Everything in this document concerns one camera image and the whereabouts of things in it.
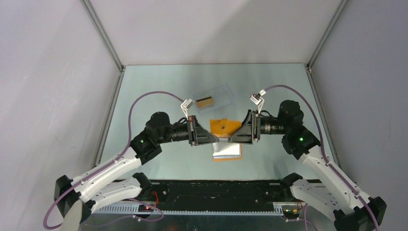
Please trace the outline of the orange card holder wallet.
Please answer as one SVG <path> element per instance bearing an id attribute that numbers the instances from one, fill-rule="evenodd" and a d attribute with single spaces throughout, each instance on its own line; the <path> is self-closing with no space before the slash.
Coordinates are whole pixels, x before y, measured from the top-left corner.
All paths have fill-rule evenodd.
<path id="1" fill-rule="evenodd" d="M 228 138 L 238 131 L 242 123 L 236 120 L 210 119 L 210 132 L 219 138 L 219 142 L 212 144 L 212 159 L 215 162 L 242 159 L 242 145 L 229 143 Z"/>

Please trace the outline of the gold credit card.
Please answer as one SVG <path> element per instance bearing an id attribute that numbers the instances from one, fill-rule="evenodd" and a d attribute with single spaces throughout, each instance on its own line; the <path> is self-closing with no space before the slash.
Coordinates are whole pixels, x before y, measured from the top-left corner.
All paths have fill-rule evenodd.
<path id="1" fill-rule="evenodd" d="M 214 98 L 209 96 L 209 97 L 197 99 L 196 100 L 196 105 L 197 105 L 198 108 L 202 109 L 202 108 L 206 108 L 206 107 L 209 107 L 209 106 L 213 105 L 214 102 L 215 102 Z"/>

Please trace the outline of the clear plastic card box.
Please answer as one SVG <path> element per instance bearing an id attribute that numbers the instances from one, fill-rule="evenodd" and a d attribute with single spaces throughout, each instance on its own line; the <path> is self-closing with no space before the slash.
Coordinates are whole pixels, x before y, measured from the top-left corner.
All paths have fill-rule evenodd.
<path id="1" fill-rule="evenodd" d="M 222 84 L 207 90 L 203 90 L 197 93 L 194 93 L 192 95 L 192 98 L 194 99 L 195 103 L 197 99 L 205 98 L 205 97 L 213 97 L 214 98 L 214 104 L 206 107 L 206 108 L 197 108 L 197 111 L 199 114 L 208 114 L 212 111 L 219 110 L 221 108 L 224 108 L 226 106 L 230 106 L 233 104 L 234 96 L 233 93 L 229 87 L 228 84 Z"/>

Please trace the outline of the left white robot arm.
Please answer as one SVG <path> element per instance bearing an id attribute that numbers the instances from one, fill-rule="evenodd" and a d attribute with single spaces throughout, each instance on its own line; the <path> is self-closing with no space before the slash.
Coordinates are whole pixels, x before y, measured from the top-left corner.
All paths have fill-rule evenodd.
<path id="1" fill-rule="evenodd" d="M 54 201 L 59 212 L 65 217 L 74 203 L 80 202 L 83 222 L 96 210 L 118 201 L 149 199 L 152 183 L 144 173 L 135 173 L 122 181 L 117 179 L 158 156 L 161 144 L 176 141 L 199 146 L 217 143 L 219 138 L 203 128 L 194 115 L 172 124 L 167 113 L 156 112 L 123 152 L 80 176 L 70 179 L 63 175 L 57 179 Z"/>

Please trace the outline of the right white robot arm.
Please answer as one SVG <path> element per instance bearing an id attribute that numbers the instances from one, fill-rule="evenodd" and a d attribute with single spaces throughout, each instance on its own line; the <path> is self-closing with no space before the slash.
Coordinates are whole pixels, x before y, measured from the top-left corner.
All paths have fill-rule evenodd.
<path id="1" fill-rule="evenodd" d="M 324 153 L 322 139 L 303 125 L 303 118 L 299 103 L 292 100 L 280 104 L 277 116 L 249 110 L 228 142 L 253 144 L 261 135 L 282 135 L 286 153 L 311 169 L 326 188 L 309 185 L 302 176 L 292 173 L 281 180 L 282 199 L 296 198 L 314 207 L 333 221 L 338 231 L 378 231 L 387 207 L 385 201 L 362 191 Z"/>

